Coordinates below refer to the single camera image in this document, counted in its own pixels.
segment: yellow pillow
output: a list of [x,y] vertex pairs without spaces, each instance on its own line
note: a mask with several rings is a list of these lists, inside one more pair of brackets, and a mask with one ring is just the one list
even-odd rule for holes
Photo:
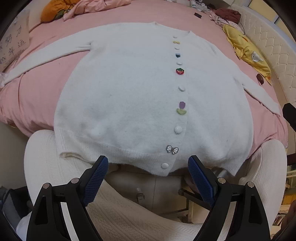
[[259,49],[234,27],[224,24],[223,31],[227,36],[228,42],[233,46],[237,57],[256,69],[270,84],[271,70]]
[[70,11],[79,0],[51,0],[41,13],[41,22],[51,22]]

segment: orange pillow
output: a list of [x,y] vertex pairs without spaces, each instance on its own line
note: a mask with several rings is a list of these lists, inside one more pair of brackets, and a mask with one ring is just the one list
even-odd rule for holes
[[41,22],[51,22],[70,11],[79,0],[51,0],[41,13]]

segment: person's hand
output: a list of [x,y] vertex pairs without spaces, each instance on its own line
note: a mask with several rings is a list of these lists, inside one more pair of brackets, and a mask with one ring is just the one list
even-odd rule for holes
[[296,215],[296,200],[294,200],[289,208],[288,213],[283,218],[283,221],[281,222],[281,231],[283,231],[288,224],[291,222],[292,218]]

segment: pink cloth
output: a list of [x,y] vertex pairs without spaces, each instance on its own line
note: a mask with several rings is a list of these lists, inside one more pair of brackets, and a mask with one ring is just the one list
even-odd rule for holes
[[[211,21],[208,15],[199,12],[202,15],[199,19],[194,16],[194,13],[195,9],[178,3],[163,0],[137,0],[130,5],[79,15],[65,22],[59,19],[44,23],[30,33],[30,47],[16,64],[31,52],[87,28],[110,23],[156,21],[172,28],[191,30],[215,44],[245,74],[259,84],[256,70],[236,57],[221,27]],[[7,84],[0,92],[0,121],[14,123],[27,136],[40,129],[52,130],[60,93],[73,69],[86,54],[87,52],[76,53],[54,60],[28,71]],[[267,81],[264,82],[263,88],[273,100],[277,101],[274,89]],[[253,146],[250,154],[270,139],[277,139],[286,147],[288,130],[283,116],[272,114],[247,93],[246,97],[254,123]]]
[[131,0],[80,0],[68,13],[63,16],[64,21],[90,12],[99,12],[130,4]]

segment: purple flower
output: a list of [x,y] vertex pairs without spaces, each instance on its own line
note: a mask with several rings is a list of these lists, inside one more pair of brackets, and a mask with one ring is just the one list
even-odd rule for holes
[[181,101],[179,104],[180,109],[184,109],[185,108],[185,102]]

